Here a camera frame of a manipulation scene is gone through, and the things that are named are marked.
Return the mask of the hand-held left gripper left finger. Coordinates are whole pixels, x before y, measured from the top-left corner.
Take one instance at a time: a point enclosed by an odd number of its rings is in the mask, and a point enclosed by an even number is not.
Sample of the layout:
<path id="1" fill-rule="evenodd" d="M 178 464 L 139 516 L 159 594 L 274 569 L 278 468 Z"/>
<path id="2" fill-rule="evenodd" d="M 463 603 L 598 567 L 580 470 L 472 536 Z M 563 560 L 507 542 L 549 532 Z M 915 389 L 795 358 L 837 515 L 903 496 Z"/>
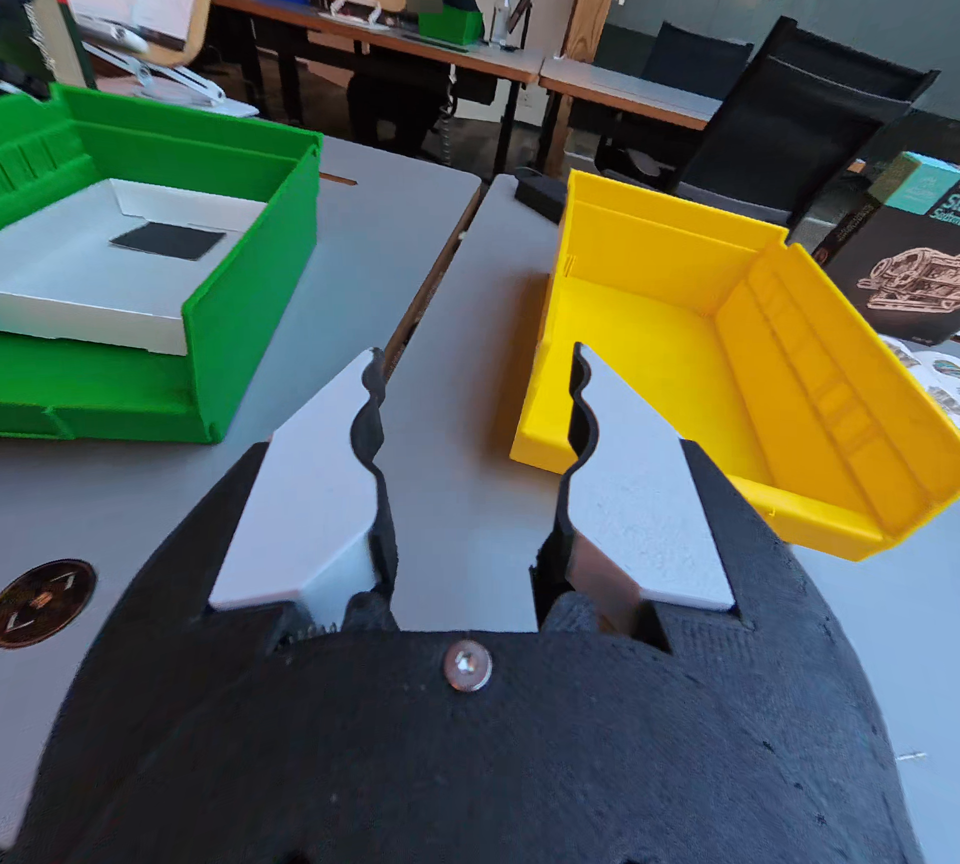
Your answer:
<path id="1" fill-rule="evenodd" d="M 213 611 L 291 603 L 318 631 L 351 601 L 394 592 L 399 554 L 386 480 L 385 355 L 358 354 L 271 436 L 213 584 Z"/>

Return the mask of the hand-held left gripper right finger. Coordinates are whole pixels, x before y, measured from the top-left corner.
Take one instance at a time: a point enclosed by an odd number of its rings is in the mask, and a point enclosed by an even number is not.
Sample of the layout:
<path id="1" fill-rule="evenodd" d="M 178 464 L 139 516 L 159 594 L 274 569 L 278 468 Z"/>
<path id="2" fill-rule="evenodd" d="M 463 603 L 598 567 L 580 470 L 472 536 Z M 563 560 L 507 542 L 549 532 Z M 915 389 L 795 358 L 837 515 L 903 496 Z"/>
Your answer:
<path id="1" fill-rule="evenodd" d="M 580 342 L 568 390 L 574 461 L 531 569 L 538 629 L 637 637 L 654 603 L 732 611 L 734 592 L 677 430 Z"/>

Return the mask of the black model kit box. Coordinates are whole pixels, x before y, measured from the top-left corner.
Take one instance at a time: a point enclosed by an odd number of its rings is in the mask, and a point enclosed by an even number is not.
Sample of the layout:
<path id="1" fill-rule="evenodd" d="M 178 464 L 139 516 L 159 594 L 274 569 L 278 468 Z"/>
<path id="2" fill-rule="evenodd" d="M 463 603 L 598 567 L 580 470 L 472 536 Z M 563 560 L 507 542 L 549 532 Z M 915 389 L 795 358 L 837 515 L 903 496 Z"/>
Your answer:
<path id="1" fill-rule="evenodd" d="M 926 347 L 959 330 L 959 167 L 902 152 L 812 257 L 878 333 Z"/>

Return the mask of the yellow plastic bin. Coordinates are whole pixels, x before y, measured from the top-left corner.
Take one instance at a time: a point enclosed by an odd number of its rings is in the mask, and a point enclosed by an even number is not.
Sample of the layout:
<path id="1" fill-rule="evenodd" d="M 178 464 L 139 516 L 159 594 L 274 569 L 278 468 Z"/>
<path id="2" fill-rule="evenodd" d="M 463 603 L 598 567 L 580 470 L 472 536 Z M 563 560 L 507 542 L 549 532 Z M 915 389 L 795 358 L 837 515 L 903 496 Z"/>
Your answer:
<path id="1" fill-rule="evenodd" d="M 510 459 L 574 463 L 578 343 L 788 544 L 860 561 L 958 501 L 958 427 L 781 226 L 571 172 Z"/>

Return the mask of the green plastic bin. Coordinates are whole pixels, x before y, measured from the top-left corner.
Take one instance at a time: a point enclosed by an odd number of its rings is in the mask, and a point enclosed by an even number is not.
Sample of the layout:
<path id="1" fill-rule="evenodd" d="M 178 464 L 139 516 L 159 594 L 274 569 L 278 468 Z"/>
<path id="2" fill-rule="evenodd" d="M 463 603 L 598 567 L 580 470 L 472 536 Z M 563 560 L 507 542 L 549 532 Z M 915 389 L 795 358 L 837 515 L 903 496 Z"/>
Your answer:
<path id="1" fill-rule="evenodd" d="M 317 243 L 323 137 L 54 85 L 2 98 L 2 229 L 106 179 L 264 202 L 183 307 L 187 354 L 2 331 L 2 438 L 225 438 Z"/>

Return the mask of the black flat pad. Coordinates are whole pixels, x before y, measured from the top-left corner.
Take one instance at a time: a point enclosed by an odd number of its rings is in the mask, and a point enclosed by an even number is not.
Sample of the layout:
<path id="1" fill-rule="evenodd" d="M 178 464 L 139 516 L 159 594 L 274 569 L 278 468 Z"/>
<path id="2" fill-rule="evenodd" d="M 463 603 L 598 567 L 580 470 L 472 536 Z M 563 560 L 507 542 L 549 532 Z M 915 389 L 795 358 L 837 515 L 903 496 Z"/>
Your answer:
<path id="1" fill-rule="evenodd" d="M 196 261 L 226 237 L 227 232 L 148 221 L 109 240 L 113 247 L 143 254 Z"/>

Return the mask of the white cardboard tray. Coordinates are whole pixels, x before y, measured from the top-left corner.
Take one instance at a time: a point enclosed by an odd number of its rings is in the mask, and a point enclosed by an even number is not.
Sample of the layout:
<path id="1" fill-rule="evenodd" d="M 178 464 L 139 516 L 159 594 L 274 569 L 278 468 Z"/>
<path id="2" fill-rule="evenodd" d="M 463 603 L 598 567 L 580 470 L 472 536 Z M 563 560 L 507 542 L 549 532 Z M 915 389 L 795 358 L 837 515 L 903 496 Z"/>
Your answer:
<path id="1" fill-rule="evenodd" d="M 1 330 L 184 356 L 186 301 L 266 206 L 122 179 L 88 186 L 2 229 Z M 148 221 L 226 235 L 196 261 L 110 245 Z"/>

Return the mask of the instruction booklet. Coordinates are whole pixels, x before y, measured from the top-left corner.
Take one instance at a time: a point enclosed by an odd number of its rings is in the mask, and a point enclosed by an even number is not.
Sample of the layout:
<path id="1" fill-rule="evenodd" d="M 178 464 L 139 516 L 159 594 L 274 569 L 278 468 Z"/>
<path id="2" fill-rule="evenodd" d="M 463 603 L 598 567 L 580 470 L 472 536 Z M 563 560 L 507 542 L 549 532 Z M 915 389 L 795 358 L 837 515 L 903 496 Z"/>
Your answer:
<path id="1" fill-rule="evenodd" d="M 918 382 L 956 428 L 959 428 L 959 360 L 930 350 L 911 351 L 906 343 L 881 334 L 880 340 Z"/>

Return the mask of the small black box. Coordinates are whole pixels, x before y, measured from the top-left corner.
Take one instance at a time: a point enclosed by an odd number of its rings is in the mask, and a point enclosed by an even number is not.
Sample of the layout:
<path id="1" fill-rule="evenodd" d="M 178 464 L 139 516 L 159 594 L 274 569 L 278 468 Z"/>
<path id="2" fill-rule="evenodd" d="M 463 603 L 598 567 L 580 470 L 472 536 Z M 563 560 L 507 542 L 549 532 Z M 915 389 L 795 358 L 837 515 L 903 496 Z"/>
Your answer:
<path id="1" fill-rule="evenodd" d="M 567 184 L 527 166 L 518 167 L 513 176 L 516 180 L 514 198 L 524 207 L 559 225 L 567 206 Z"/>

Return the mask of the black chair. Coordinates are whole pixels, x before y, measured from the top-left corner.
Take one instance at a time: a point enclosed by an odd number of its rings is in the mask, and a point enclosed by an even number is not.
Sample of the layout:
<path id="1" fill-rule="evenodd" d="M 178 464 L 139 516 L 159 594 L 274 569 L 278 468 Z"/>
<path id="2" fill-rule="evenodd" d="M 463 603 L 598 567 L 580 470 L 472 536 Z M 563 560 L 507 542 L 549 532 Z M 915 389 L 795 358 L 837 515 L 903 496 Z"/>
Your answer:
<path id="1" fill-rule="evenodd" d="M 627 177 L 794 228 L 818 193 L 940 73 L 834 42 L 780 16 L 688 160 L 658 177 Z"/>

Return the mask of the short background desk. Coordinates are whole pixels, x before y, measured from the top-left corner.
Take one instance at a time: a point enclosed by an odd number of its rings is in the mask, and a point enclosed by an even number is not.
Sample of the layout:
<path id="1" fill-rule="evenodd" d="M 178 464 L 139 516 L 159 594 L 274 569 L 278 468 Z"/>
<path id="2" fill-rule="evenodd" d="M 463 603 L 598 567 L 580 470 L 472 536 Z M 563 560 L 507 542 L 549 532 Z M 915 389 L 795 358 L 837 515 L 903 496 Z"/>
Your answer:
<path id="1" fill-rule="evenodd" d="M 609 70 L 567 57 L 541 66 L 538 84 L 549 93 L 535 168 L 560 168 L 570 129 L 600 136 L 618 130 L 619 116 L 638 115 L 702 131 L 722 104 L 687 90 Z"/>

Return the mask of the white folding stand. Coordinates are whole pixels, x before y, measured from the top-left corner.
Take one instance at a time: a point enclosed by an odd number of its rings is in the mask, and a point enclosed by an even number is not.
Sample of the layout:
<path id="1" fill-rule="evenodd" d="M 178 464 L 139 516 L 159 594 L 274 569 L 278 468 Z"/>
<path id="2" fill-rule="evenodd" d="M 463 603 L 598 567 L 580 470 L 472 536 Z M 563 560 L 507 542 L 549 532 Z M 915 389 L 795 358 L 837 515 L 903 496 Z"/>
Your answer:
<path id="1" fill-rule="evenodd" d="M 227 97 L 219 85 L 187 67 L 148 62 L 148 42 L 118 22 L 80 14 L 78 30 L 83 48 L 96 62 L 121 71 L 119 76 L 98 77 L 98 90 L 210 114 L 259 115 L 255 105 Z"/>

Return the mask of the dark blue chair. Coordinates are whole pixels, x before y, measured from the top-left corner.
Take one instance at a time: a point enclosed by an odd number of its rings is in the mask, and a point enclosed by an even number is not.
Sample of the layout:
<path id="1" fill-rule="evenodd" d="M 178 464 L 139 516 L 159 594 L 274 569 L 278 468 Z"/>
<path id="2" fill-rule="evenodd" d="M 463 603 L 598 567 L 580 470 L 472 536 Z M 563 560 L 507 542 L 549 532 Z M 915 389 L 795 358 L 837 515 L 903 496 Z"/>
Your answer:
<path id="1" fill-rule="evenodd" d="M 681 29 L 664 21 L 654 38 L 612 26 L 604 37 L 595 64 L 606 69 L 723 99 L 747 65 L 754 46 L 727 42 Z M 658 177 L 679 167 L 696 149 L 700 130 L 646 115 L 624 114 L 620 131 L 601 138 L 594 163 L 603 171 Z"/>

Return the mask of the long background desk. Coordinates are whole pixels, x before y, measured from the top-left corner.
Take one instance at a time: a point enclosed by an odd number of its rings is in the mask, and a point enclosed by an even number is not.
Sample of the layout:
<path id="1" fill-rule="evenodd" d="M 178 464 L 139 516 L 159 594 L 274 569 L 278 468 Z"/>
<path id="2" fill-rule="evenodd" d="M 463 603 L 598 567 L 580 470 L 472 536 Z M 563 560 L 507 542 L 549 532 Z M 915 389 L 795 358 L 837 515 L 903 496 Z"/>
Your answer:
<path id="1" fill-rule="evenodd" d="M 258 51 L 273 52 L 283 62 L 284 108 L 296 122 L 304 120 L 299 84 L 292 78 L 296 60 L 435 91 L 445 87 L 451 69 L 457 77 L 474 73 L 507 82 L 509 92 L 492 177 L 506 170 L 521 88 L 538 82 L 545 59 L 538 51 L 510 51 L 483 42 L 461 46 L 424 41 L 404 28 L 370 28 L 351 18 L 324 14 L 311 5 L 283 0 L 211 0 L 211 6 L 246 19 L 239 42 L 244 50 L 244 77 L 256 103 L 263 103 L 262 78 L 254 68 Z"/>

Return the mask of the small green bin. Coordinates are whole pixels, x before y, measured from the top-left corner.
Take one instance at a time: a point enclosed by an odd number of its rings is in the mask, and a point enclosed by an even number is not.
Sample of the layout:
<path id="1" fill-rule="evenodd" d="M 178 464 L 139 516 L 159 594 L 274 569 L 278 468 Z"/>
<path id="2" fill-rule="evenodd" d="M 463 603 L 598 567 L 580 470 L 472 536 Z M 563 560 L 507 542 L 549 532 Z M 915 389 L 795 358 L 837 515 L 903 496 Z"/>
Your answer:
<path id="1" fill-rule="evenodd" d="M 466 47 L 484 37 L 485 22 L 478 10 L 464 10 L 445 3 L 438 12 L 417 14 L 417 29 L 424 39 Z"/>

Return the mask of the green red cardboard box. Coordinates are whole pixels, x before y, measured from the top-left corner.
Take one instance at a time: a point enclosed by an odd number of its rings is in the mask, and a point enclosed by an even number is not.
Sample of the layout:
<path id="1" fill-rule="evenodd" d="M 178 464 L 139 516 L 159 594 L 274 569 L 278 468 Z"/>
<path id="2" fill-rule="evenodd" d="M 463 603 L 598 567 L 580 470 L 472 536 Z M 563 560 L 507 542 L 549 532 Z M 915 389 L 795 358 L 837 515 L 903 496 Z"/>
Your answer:
<path id="1" fill-rule="evenodd" d="M 54 83 L 97 89 L 68 0 L 1 0 L 2 92 L 47 100 Z"/>

